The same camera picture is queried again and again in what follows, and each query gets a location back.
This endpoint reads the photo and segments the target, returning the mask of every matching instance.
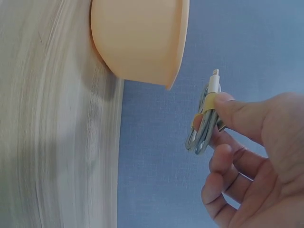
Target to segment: charging cable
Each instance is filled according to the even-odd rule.
[[[197,155],[205,152],[215,127],[217,127],[219,131],[223,131],[226,128],[216,113],[213,104],[214,97],[219,92],[221,92],[219,70],[216,69],[213,71],[209,83],[205,86],[200,96],[199,111],[198,114],[195,115],[195,117],[198,115],[203,116],[199,130],[196,131],[192,123],[191,132],[186,141],[186,149],[188,151],[195,151]]]

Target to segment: yellow cable tie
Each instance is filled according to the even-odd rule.
[[[214,98],[217,94],[218,93],[210,93],[206,96],[205,102],[204,102],[203,114],[205,114],[209,110],[215,109]]]

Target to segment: finger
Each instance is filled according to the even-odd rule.
[[[263,144],[261,132],[269,111],[266,102],[245,103],[235,101],[227,93],[220,93],[214,99],[214,106],[228,128]]]
[[[200,124],[203,119],[203,115],[197,115],[193,120],[193,127],[198,132],[200,129]]]
[[[222,144],[228,144],[231,147],[233,164],[236,169],[250,179],[254,179],[266,158],[251,152],[227,132],[214,131],[211,146],[216,148]]]
[[[223,177],[222,191],[238,203],[242,203],[252,181],[241,175],[232,164],[233,153],[229,145],[223,144],[215,149],[210,161],[210,172],[217,172]]]
[[[206,179],[201,197],[209,215],[217,225],[228,227],[237,210],[223,197],[222,186],[222,176],[218,173],[211,173]]]

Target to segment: fingernail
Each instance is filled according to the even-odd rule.
[[[214,102],[217,102],[217,103],[225,103],[226,101],[233,101],[234,98],[233,96],[231,96],[230,94],[228,93],[219,93],[218,95],[216,95],[216,97],[214,98]]]

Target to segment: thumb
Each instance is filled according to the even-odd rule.
[[[214,106],[228,128],[262,144],[261,133],[269,109],[265,102],[240,102],[227,93],[219,93]]]

